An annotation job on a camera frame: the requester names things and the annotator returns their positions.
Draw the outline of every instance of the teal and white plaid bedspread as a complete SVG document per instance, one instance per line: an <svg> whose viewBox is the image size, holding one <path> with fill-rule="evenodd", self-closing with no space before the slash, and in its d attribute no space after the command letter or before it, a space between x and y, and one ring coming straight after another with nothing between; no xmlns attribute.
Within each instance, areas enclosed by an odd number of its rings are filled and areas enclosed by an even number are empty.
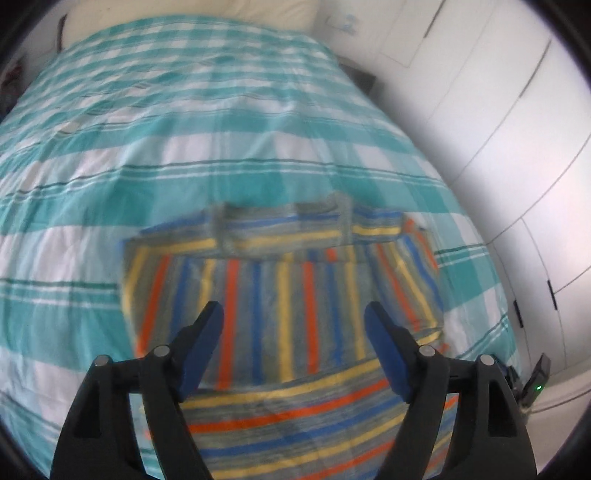
<svg viewBox="0 0 591 480"><path fill-rule="evenodd" d="M132 356L122 239L222 202L274 207L335 191L430 231L452 354L519 367L472 222L326 48L165 17L61 53L0 124L0 416L31 460L49 472L92 359Z"/></svg>

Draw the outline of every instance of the cream pillow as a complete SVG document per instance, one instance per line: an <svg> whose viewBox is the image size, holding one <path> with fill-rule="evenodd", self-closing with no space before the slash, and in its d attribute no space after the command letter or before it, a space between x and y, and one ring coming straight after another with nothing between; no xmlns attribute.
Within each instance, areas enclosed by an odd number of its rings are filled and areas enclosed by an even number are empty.
<svg viewBox="0 0 591 480"><path fill-rule="evenodd" d="M208 15L309 33L320 0L87 0L67 14L63 48L105 28L161 15Z"/></svg>

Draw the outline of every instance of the silver screw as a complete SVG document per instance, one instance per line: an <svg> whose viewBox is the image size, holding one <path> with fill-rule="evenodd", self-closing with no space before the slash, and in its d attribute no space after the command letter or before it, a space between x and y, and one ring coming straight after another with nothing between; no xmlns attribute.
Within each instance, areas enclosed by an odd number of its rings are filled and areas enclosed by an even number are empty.
<svg viewBox="0 0 591 480"><path fill-rule="evenodd" d="M154 355L159 357L167 356L170 353L170 347L168 345L160 345L154 349Z"/></svg>
<svg viewBox="0 0 591 480"><path fill-rule="evenodd" d="M95 366L96 367L104 367L106 364L109 363L109 357L106 355L99 355L95 358Z"/></svg>
<svg viewBox="0 0 591 480"><path fill-rule="evenodd" d="M487 367L492 367L495 364L495 359L490 355L481 355L480 361Z"/></svg>
<svg viewBox="0 0 591 480"><path fill-rule="evenodd" d="M423 345L418 349L418 353L420 353L422 356L434 356L435 349L431 345Z"/></svg>

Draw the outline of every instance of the bedspread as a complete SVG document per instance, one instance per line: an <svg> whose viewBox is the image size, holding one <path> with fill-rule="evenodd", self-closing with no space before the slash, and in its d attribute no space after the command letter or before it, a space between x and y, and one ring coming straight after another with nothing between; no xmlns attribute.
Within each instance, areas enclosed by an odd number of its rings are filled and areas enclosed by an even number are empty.
<svg viewBox="0 0 591 480"><path fill-rule="evenodd" d="M161 17L62 52L0 124L0 416L31 460L49 472L93 358L133 356L120 308L121 240L211 205L279 207L333 192L400 210L431 232L450 354L493 353L519 367L502 287L474 225L328 49L240 22ZM362 375L363 388L375 388L376 365L354 368L338 383ZM315 398L335 385L328 378ZM396 412L389 422L400 421ZM299 442L317 442L324 476L346 476L337 466L347 462L358 478L370 476L365 453L340 458L336 445L351 438L374 459L387 446L339 428L334 445L325 431L295 438L293 456ZM444 422L443 440L450 429Z"/></svg>

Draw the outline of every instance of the blue gripper pad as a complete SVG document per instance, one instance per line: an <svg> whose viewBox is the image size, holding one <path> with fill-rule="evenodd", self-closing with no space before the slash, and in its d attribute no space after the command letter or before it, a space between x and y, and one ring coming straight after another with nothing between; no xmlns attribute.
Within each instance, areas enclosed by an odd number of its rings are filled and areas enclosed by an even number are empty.
<svg viewBox="0 0 591 480"><path fill-rule="evenodd" d="M178 389L181 401L197 390L201 383L223 329L223 308L218 303L209 317L203 319L205 326L195 340L183 363L181 384Z"/></svg>
<svg viewBox="0 0 591 480"><path fill-rule="evenodd" d="M409 384L411 365L407 365L395 337L406 334L414 343L412 336L402 327L394 325L390 316L378 302L372 302L367 306L363 318L365 319L365 332L378 355L379 363L382 365L392 391L400 395L406 403L410 403L413 396L413 389Z"/></svg>

